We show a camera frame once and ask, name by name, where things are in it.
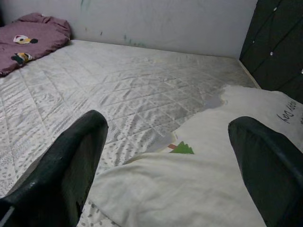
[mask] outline purple pillow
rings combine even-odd
[[[39,13],[0,27],[0,77],[66,45],[71,27],[66,20]]]

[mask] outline pillowcase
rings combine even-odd
[[[303,105],[281,92],[255,88],[228,86],[219,97],[220,107],[185,122],[161,152],[104,172],[90,199],[121,227],[265,226],[244,186],[228,124],[253,117],[302,152]],[[181,142],[194,154],[170,153],[169,143]]]

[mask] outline wall stain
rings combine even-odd
[[[138,47],[146,47],[146,45],[142,42],[135,42],[133,39],[127,38],[126,35],[124,35],[124,42],[128,43],[128,45],[132,46],[138,46]]]
[[[85,3],[84,3],[84,0],[81,0],[81,10],[83,9],[84,5],[85,5],[86,10],[88,10],[90,3],[91,3],[91,0],[85,0]]]

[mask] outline mattress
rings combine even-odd
[[[0,197],[88,110],[109,125],[98,178],[148,151],[227,84],[256,86],[235,59],[72,40],[0,78]],[[88,198],[79,226],[113,225]]]

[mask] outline white wall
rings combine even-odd
[[[257,0],[0,1],[6,23],[40,12],[68,20],[77,39],[236,58],[257,3]]]

